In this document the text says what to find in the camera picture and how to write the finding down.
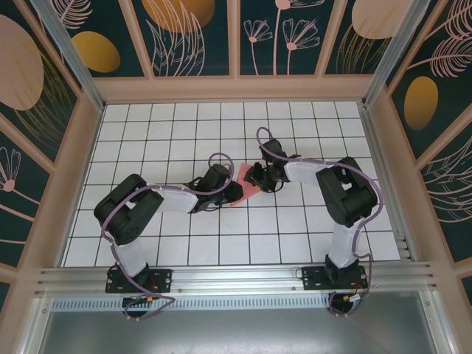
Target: pink cloth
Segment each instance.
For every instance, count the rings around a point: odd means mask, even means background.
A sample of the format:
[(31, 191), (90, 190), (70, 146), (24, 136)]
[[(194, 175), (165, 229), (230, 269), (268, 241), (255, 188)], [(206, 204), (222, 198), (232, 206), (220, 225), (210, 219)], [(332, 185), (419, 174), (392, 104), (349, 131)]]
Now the pink cloth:
[(251, 167), (250, 164), (241, 164), (239, 175), (237, 175), (237, 182), (243, 187), (243, 197), (239, 201), (233, 201), (229, 205), (231, 208), (260, 192), (260, 188), (254, 187), (252, 184), (244, 181), (244, 177)]

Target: cable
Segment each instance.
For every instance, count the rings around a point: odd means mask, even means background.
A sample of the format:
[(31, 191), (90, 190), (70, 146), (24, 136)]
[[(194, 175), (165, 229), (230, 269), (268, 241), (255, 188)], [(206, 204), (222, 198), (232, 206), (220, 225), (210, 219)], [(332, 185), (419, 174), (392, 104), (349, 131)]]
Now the cable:
[(125, 315), (127, 317), (128, 320), (130, 319), (133, 319), (134, 321), (139, 321), (140, 319), (143, 320), (143, 319), (149, 319), (150, 317), (153, 317), (155, 315), (157, 315), (158, 313), (161, 313), (162, 310), (164, 310), (164, 308), (166, 308), (167, 306), (173, 304), (176, 300), (176, 298), (174, 297), (171, 297), (171, 296), (165, 296), (165, 295), (161, 295), (161, 294), (158, 294), (158, 293), (154, 293), (152, 291), (149, 291), (148, 289), (142, 287), (140, 284), (138, 284), (137, 282), (134, 281), (133, 277), (126, 271), (125, 267), (121, 264), (120, 260), (119, 260), (119, 256), (118, 256), (118, 253), (117, 253), (117, 245), (115, 244), (113, 238), (111, 236), (108, 236), (106, 234), (106, 228), (108, 226), (108, 224), (110, 223), (111, 219), (118, 213), (118, 211), (123, 208), (123, 206), (128, 203), (131, 199), (133, 199), (134, 197), (136, 197), (138, 194), (146, 191), (146, 190), (183, 190), (183, 191), (186, 191), (188, 193), (192, 193), (192, 194), (195, 194), (195, 195), (214, 195), (214, 194), (218, 194), (219, 192), (225, 190), (229, 184), (232, 182), (232, 179), (233, 179), (233, 176), (235, 174), (235, 163), (233, 162), (233, 160), (228, 156), (226, 155), (225, 153), (213, 153), (209, 159), (208, 159), (208, 166), (211, 167), (211, 161), (213, 159), (213, 157), (215, 156), (222, 156), (224, 158), (226, 158), (230, 165), (231, 165), (231, 169), (230, 169), (230, 174), (229, 174), (229, 178), (228, 178), (228, 181), (221, 187), (221, 188), (218, 188), (217, 190), (213, 190), (212, 192), (199, 192), (199, 191), (196, 191), (196, 190), (189, 190), (187, 188), (183, 188), (183, 187), (177, 187), (177, 186), (167, 186), (167, 185), (160, 185), (160, 184), (156, 184), (156, 185), (150, 185), (150, 186), (145, 186), (145, 187), (142, 187), (142, 188), (139, 188), (137, 190), (135, 190), (134, 192), (132, 192), (129, 196), (127, 196), (125, 199), (123, 199), (115, 209), (112, 210), (112, 212), (110, 213), (110, 215), (105, 219), (105, 222), (103, 223), (102, 225), (102, 231), (101, 231), (101, 236), (103, 238), (105, 238), (109, 243), (110, 243), (110, 247), (111, 247), (111, 253), (113, 254), (113, 257), (114, 259), (116, 260), (117, 262), (117, 266), (119, 267), (119, 269), (121, 270), (121, 272), (125, 275), (126, 279), (131, 283), (133, 284), (137, 289), (139, 289), (140, 291), (142, 291), (144, 294), (147, 294), (151, 297), (156, 297), (157, 299), (165, 299), (165, 300), (169, 300), (168, 302), (166, 302), (165, 304), (163, 304), (160, 308), (158, 308), (157, 310), (154, 310), (152, 312), (148, 312), (140, 317), (131, 317), (129, 314), (128, 314), (128, 309), (130, 306), (136, 304), (137, 302), (139, 302), (140, 300), (136, 300), (135, 302), (130, 302), (126, 308), (125, 308)]
[[(269, 154), (270, 156), (272, 157), (275, 157), (276, 159), (280, 159), (280, 160), (283, 160), (283, 161), (287, 161), (287, 162), (294, 162), (294, 161), (297, 161), (297, 162), (311, 162), (311, 163), (314, 163), (314, 164), (323, 164), (323, 165), (326, 165), (326, 166), (338, 166), (338, 167), (342, 167), (342, 168), (345, 168), (346, 170), (351, 170), (353, 171), (354, 173), (357, 173), (358, 175), (360, 175), (361, 177), (365, 178), (369, 183), (370, 185), (372, 185), (372, 187), (374, 188), (374, 190), (377, 192), (377, 195), (378, 195), (378, 202), (379, 202), (379, 207), (378, 209), (374, 212), (373, 215), (370, 215), (367, 219), (365, 220), (362, 220), (362, 222), (360, 222), (360, 224), (357, 226), (357, 229), (355, 231), (355, 234), (354, 234), (354, 238), (353, 238), (353, 245), (352, 245), (352, 253), (354, 255), (354, 257), (356, 257), (357, 259), (361, 260), (361, 259), (364, 259), (364, 258), (369, 258), (369, 280), (368, 280), (368, 283), (367, 283), (367, 294), (369, 293), (370, 291), (370, 283), (371, 283), (371, 280), (372, 280), (372, 255), (370, 253), (367, 253), (367, 254), (363, 254), (363, 255), (359, 255), (356, 253), (356, 247), (357, 247), (357, 239), (359, 237), (359, 234), (361, 233), (361, 229), (367, 224), (369, 223), (370, 221), (374, 220), (376, 217), (378, 217), (378, 215), (381, 213), (382, 209), (384, 208), (384, 197), (382, 195), (382, 191), (380, 189), (380, 187), (368, 176), (366, 175), (364, 172), (362, 172), (361, 170), (355, 168), (355, 167), (352, 167), (352, 166), (349, 166), (348, 164), (342, 164), (340, 162), (333, 162), (333, 161), (323, 161), (323, 160), (318, 160), (318, 159), (309, 159), (309, 158), (300, 158), (300, 159), (294, 159), (294, 158), (290, 158), (290, 157), (283, 157), (283, 156), (278, 156), (277, 154), (271, 152), (268, 148), (266, 148), (263, 143), (260, 141), (260, 137), (259, 137), (259, 133), (260, 131), (265, 131), (268, 133), (269, 135), (269, 139), (273, 139), (273, 136), (272, 136), (272, 133), (270, 132), (269, 129), (267, 129), (266, 127), (259, 127), (257, 129), (257, 132), (256, 132), (256, 139), (257, 139), (257, 143), (259, 144), (259, 148), (264, 150), (264, 152), (266, 152), (267, 154)], [(341, 311), (338, 311), (336, 310), (335, 308), (333, 308), (333, 306), (331, 305), (332, 302), (333, 302), (333, 297), (336, 295), (336, 292), (333, 292), (331, 295), (330, 295), (330, 299), (329, 299), (329, 302), (328, 302), (328, 310), (334, 314), (334, 315), (345, 315), (347, 316), (346, 313), (342, 313)], [(364, 303), (364, 301), (362, 301), (356, 308), (354, 308), (353, 310), (350, 311), (350, 314), (353, 314), (355, 313), (356, 311), (358, 311), (358, 309), (361, 307), (361, 305)]]
[(279, 189), (278, 190), (272, 190), (272, 191), (269, 191), (269, 192), (266, 192), (266, 193), (277, 193), (279, 192), (282, 188), (283, 188), (283, 185), (284, 185), (284, 181), (282, 181), (282, 184), (280, 185)]

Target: peach circle shape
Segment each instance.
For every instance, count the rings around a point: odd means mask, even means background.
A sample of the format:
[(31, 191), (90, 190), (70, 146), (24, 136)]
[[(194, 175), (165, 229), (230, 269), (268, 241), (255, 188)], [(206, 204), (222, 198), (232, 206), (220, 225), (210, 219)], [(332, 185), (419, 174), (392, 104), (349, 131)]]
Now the peach circle shape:
[[(215, 13), (215, 0), (142, 0), (147, 14), (160, 27), (171, 32), (190, 32), (189, 24), (184, 25), (184, 14), (180, 3), (184, 5), (189, 16), (192, 13), (197, 18), (201, 28), (212, 20)], [(172, 26), (169, 5), (175, 9), (179, 25)]]
[(18, 111), (33, 107), (43, 91), (41, 52), (28, 32), (0, 15), (0, 102)]
[(411, 0), (356, 0), (352, 21), (355, 32), (367, 39), (392, 37)]

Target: white grid surface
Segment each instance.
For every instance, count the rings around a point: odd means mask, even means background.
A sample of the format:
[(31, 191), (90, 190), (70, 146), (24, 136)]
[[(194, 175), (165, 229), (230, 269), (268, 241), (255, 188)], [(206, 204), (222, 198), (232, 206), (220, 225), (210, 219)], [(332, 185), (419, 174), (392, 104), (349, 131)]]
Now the white grid surface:
[[(125, 177), (188, 182), (205, 174), (217, 151), (235, 160), (237, 172), (241, 163), (261, 159), (260, 126), (269, 127), (289, 156), (352, 156), (377, 179), (354, 102), (107, 105), (62, 265), (114, 263), (93, 209)], [(316, 263), (325, 260), (332, 230), (319, 188), (292, 183), (231, 209), (156, 214), (140, 240), (150, 266)], [(400, 259), (386, 210), (367, 225), (358, 248), (374, 261)]]

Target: black grid line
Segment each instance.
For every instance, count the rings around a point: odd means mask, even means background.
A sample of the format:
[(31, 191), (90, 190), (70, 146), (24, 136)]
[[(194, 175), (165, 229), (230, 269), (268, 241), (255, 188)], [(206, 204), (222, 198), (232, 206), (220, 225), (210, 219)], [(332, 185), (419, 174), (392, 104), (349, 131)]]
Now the black grid line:
[[(372, 234), (372, 233), (377, 233), (377, 232), (391, 232), (393, 234), (393, 231), (390, 229), (385, 229), (385, 230), (371, 230), (371, 231), (365, 231), (365, 229), (363, 229), (364, 233), (366, 234)], [(306, 235), (307, 232), (280, 232), (281, 235)], [(325, 234), (330, 234), (330, 232), (326, 232), (326, 231), (318, 231), (318, 232), (308, 232), (308, 234), (310, 235), (325, 235)], [(228, 235), (221, 235), (223, 237), (226, 237), (226, 236), (246, 236), (247, 233), (244, 232), (244, 233), (234, 233), (234, 234), (228, 234)], [(263, 236), (263, 235), (275, 235), (273, 232), (253, 232), (251, 233), (251, 236)], [(139, 237), (144, 237), (144, 238), (147, 238), (147, 237), (188, 237), (188, 235), (141, 235)], [(217, 236), (217, 235), (192, 235), (192, 237), (208, 237), (208, 236)], [(75, 236), (74, 238), (85, 238), (85, 239), (92, 239), (92, 238), (99, 238), (100, 236)]]
[[(172, 126), (170, 127), (170, 139), (172, 140), (172, 134), (174, 132), (174, 120), (176, 117), (176, 104), (174, 103), (174, 112), (172, 114)], [(169, 158), (168, 161), (170, 160), (170, 145), (169, 145)], [(169, 162), (167, 163), (167, 169), (165, 171), (165, 184), (167, 184), (167, 177), (169, 176)], [(159, 252), (161, 251), (161, 237), (160, 234), (162, 233), (162, 224), (163, 224), (164, 216), (161, 215), (161, 226), (159, 227), (159, 244), (157, 245), (157, 257), (156, 257), (156, 265), (158, 264), (159, 261)]]
[[(200, 104), (197, 103), (197, 117), (198, 118), (198, 109), (200, 108)], [(193, 166), (192, 166), (192, 180), (195, 178), (195, 157), (197, 154), (197, 130), (198, 130), (198, 120), (195, 123), (195, 142), (193, 145)], [(187, 265), (190, 264), (190, 242), (192, 242), (192, 214), (190, 214), (189, 218), (189, 244), (188, 244), (188, 252), (187, 252)]]
[[(126, 128), (126, 122), (128, 121), (128, 115), (130, 113), (130, 107), (131, 105), (128, 106), (128, 111), (126, 112), (126, 120), (125, 120), (125, 128)], [(125, 129), (123, 128), (123, 134), (122, 134), (122, 138), (125, 136)], [(122, 142), (120, 142), (119, 144), (119, 149), (118, 149), (118, 155), (117, 155), (117, 163), (115, 164), (115, 171), (113, 172), (113, 177), (111, 179), (111, 183), (113, 184), (113, 181), (115, 179), (115, 174), (117, 173), (117, 166), (118, 166), (118, 160), (119, 160), (119, 153), (121, 151), (121, 145), (122, 145)], [(97, 266), (97, 260), (98, 260), (98, 252), (100, 251), (100, 244), (102, 243), (102, 237), (100, 235), (100, 239), (98, 240), (98, 247), (97, 247), (97, 253), (95, 254), (95, 262), (94, 262), (94, 266)]]
[[(267, 119), (267, 123), (268, 123), (267, 124), (268, 129), (271, 130), (271, 123), (269, 119)], [(280, 260), (280, 263), (282, 263), (282, 245), (280, 244), (280, 226), (279, 226), (279, 211), (277, 210), (277, 193), (274, 193), (274, 204), (275, 204), (275, 221), (277, 222), (277, 239), (279, 241), (279, 260)]]
[[(291, 117), (292, 116), (292, 108), (290, 107), (290, 105), (288, 105), (288, 109), (290, 110), (290, 117)], [(292, 120), (292, 131), (294, 132), (294, 136), (295, 136), (294, 120)], [(295, 144), (295, 154), (298, 155), (298, 150), (296, 149), (296, 138), (294, 139), (294, 144)], [(312, 252), (311, 252), (310, 234), (308, 233), (307, 208), (305, 206), (305, 196), (304, 196), (304, 193), (303, 193), (303, 185), (302, 184), (300, 184), (300, 192), (302, 194), (303, 212), (305, 213), (305, 226), (307, 228), (308, 248), (310, 250), (310, 259), (311, 259), (311, 262), (313, 262), (313, 255), (312, 255)]]
[[(248, 145), (246, 140), (246, 105), (243, 103), (243, 129), (244, 129), (244, 158), (248, 161)], [(249, 264), (251, 264), (251, 222), (249, 220), (249, 202), (246, 199), (246, 215), (248, 217), (248, 249), (249, 249)]]

